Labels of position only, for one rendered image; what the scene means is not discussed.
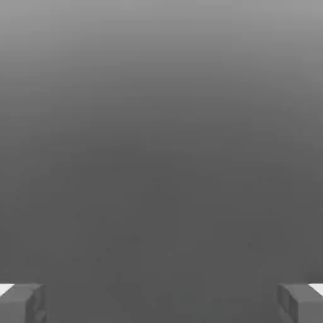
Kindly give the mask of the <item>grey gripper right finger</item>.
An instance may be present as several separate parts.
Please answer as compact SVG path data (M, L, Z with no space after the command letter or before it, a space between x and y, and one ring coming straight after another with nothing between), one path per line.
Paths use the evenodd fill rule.
M279 284L276 296L282 323L323 323L323 283Z

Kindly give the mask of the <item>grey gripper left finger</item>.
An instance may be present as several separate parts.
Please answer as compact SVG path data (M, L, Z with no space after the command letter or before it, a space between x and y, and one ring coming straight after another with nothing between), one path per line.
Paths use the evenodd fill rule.
M0 323L47 323L45 285L0 283Z

